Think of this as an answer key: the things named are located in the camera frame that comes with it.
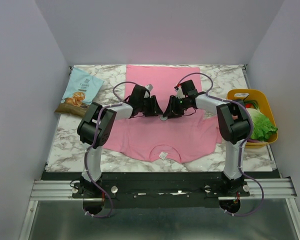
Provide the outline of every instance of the green leafy vegetable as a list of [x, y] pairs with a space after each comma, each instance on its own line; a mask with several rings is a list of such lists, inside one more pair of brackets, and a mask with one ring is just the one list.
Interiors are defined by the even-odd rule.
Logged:
[[254, 108], [247, 108], [246, 110], [249, 112], [253, 122], [251, 139], [265, 142], [272, 134], [275, 134], [278, 131], [278, 128], [270, 122], [269, 118], [260, 111]]

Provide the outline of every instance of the gray floor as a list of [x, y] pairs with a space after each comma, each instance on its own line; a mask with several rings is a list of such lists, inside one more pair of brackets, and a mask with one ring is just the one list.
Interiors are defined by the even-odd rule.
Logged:
[[[259, 200], [242, 201], [239, 212]], [[219, 208], [116, 209], [107, 219], [84, 215], [79, 201], [42, 201], [31, 240], [296, 240], [284, 199], [264, 201], [248, 217], [231, 217]]]

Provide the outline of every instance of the table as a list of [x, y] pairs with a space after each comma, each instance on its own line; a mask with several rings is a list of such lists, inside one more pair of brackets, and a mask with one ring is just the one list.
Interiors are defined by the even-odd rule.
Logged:
[[[247, 83], [239, 65], [156, 65], [167, 67], [199, 67], [213, 79], [214, 87], [209, 92], [212, 96], [226, 98], [231, 89], [246, 89]], [[112, 88], [126, 80], [126, 65], [76, 65], [91, 75], [105, 80], [98, 95], [94, 99], [102, 105], [114, 104], [118, 100], [112, 93]], [[210, 86], [204, 76], [201, 76], [201, 86], [206, 90]], [[121, 97], [124, 96], [125, 85], [118, 88]], [[81, 118], [62, 114], [56, 128], [47, 160], [47, 172], [82, 172], [84, 169], [84, 150], [86, 145], [80, 142], [77, 127]], [[188, 163], [178, 163], [171, 159], [158, 159], [145, 162], [132, 159], [122, 153], [104, 149], [101, 157], [103, 172], [221, 172], [225, 166], [225, 142], [216, 145], [212, 154], [203, 156]], [[270, 172], [276, 168], [269, 146], [259, 149], [247, 149], [244, 152], [243, 170]]]

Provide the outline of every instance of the pink cloth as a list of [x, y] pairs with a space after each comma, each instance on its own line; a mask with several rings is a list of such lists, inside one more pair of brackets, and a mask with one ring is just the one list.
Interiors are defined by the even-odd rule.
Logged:
[[[152, 84], [151, 95], [156, 95], [158, 104], [165, 112], [170, 95], [176, 95], [174, 87], [187, 74], [200, 72], [198, 67], [126, 67], [126, 81], [140, 85]], [[192, 75], [186, 80], [193, 80], [200, 92], [200, 75]], [[134, 88], [125, 85], [126, 98]], [[185, 114], [194, 112], [188, 109]], [[161, 152], [168, 153], [166, 158], [179, 163], [196, 160], [215, 151], [216, 143], [222, 138], [216, 117], [204, 119], [204, 111], [197, 109], [191, 116], [172, 118], [166, 121], [159, 116], [121, 119], [114, 122], [110, 137], [104, 148], [125, 154], [126, 156], [153, 162], [159, 159]]]

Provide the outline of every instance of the food package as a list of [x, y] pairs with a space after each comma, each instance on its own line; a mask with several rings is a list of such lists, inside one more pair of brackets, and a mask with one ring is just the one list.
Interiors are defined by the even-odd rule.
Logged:
[[103, 84], [104, 80], [74, 67], [55, 112], [83, 117]]

